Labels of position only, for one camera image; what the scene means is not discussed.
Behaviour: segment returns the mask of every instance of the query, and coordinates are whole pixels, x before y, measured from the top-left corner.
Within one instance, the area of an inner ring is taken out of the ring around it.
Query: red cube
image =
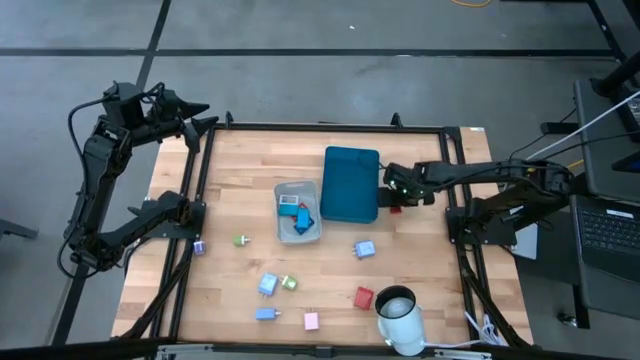
[[[373,290],[359,286],[358,291],[356,291],[354,305],[361,309],[369,310],[371,309],[371,301],[373,301]]]

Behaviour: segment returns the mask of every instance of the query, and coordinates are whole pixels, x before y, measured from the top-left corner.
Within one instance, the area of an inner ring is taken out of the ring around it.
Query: keyboard
[[[582,245],[613,252],[640,255],[640,221],[633,215],[615,215],[580,209]]]

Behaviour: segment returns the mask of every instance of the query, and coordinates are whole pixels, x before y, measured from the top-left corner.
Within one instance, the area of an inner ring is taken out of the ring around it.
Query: wooden tabletop
[[[463,128],[462,136],[468,163],[491,160],[482,128]],[[279,243],[273,188],[285,181],[311,179],[320,191],[329,145],[375,149],[383,164],[411,167],[418,161],[441,160],[438,137],[429,134],[216,131],[204,195],[202,238],[207,249],[205,255],[193,258],[180,340],[382,345],[375,310],[355,308],[353,300],[358,286],[377,293],[393,284],[416,294],[429,342],[469,340],[455,249],[444,221],[445,192],[436,194],[434,205],[403,208],[401,214],[380,209],[378,219],[369,225],[323,221],[322,238],[315,244]],[[452,144],[449,147],[455,155]],[[186,156],[181,139],[162,144],[149,196],[178,191]],[[200,160],[196,159],[191,181],[192,197]],[[473,185],[472,192],[487,197],[497,187]],[[252,241],[234,247],[235,235]],[[353,244],[367,239],[375,242],[377,253],[359,261],[351,253]],[[113,335],[128,330],[156,295],[167,243],[152,240],[132,257]],[[483,250],[492,298],[520,336],[531,341],[513,258],[497,246]],[[258,284],[265,272],[294,276],[298,289],[278,288],[274,296],[261,297]],[[171,297],[167,302],[162,334],[168,332],[173,301]],[[260,307],[275,307],[282,315],[258,322],[254,316]],[[476,309],[480,308],[476,300]],[[317,331],[303,328],[303,314],[311,310],[319,314]]]

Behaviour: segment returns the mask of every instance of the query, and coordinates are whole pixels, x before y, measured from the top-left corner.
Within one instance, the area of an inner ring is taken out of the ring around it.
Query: gray floor
[[[160,4],[0,0],[0,47],[146,48]],[[601,6],[624,49],[637,50],[638,30],[620,1]],[[606,46],[585,5],[498,0],[483,9],[446,0],[174,0],[159,43],[183,49]],[[55,255],[81,172],[67,112],[99,97],[114,79],[135,82],[141,64],[140,57],[0,57],[0,218],[40,229],[34,241],[1,241],[0,348],[46,344],[68,286]],[[164,81],[184,99],[210,103],[209,114],[230,110],[237,121],[384,124],[397,111],[406,124],[482,126],[498,159],[537,137],[539,123],[573,108],[574,80],[614,66],[586,59],[174,57],[156,58],[147,84]],[[81,140],[100,112],[76,115]],[[126,206],[145,196],[156,152],[155,145],[136,150],[105,229],[127,220]],[[574,152],[559,161],[579,157]],[[88,281],[71,342],[108,339],[122,282],[117,269]],[[555,320],[570,308],[568,286],[523,276],[522,287],[537,344],[637,357],[640,322],[591,312],[591,330],[570,329]]]

